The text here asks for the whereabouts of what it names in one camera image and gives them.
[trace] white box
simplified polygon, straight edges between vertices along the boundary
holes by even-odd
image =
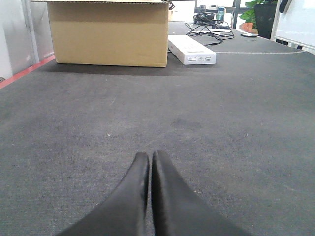
[[[169,35],[168,48],[184,65],[215,64],[217,54],[187,35]]]

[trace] red floor trim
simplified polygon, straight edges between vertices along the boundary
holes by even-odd
[[[12,77],[10,77],[7,80],[4,80],[2,82],[0,82],[0,89],[4,88],[5,86],[9,85],[10,83],[13,83],[14,81],[17,81],[18,79],[20,79],[21,77],[31,73],[32,71],[36,70],[37,68],[47,64],[48,62],[52,61],[53,59],[55,59],[55,55],[52,55],[44,60],[41,60],[39,63],[30,66],[29,68],[13,75]]]

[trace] wall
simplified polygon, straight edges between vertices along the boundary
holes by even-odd
[[[45,3],[0,0],[0,9],[0,77],[7,79],[50,56],[53,47]]]

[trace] plant pot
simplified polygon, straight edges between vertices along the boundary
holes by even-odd
[[[253,27],[252,22],[245,22],[239,26],[239,29],[248,33],[258,34],[258,31],[256,29],[252,29],[252,27]]]
[[[258,4],[254,6],[259,36],[270,39],[276,8],[276,4]]]

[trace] smartphone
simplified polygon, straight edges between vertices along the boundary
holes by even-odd
[[[246,38],[256,38],[256,37],[257,37],[257,34],[242,33],[241,36],[246,37]]]

